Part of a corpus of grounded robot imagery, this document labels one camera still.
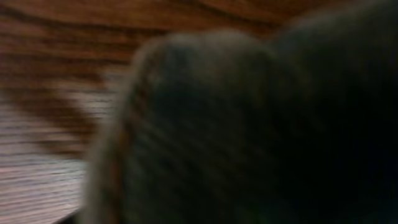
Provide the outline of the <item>blue denim jeans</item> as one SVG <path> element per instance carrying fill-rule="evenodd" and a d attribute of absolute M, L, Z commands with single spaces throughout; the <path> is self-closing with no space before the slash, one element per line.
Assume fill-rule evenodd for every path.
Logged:
<path fill-rule="evenodd" d="M 397 2 L 140 48 L 79 223 L 396 223 Z"/>

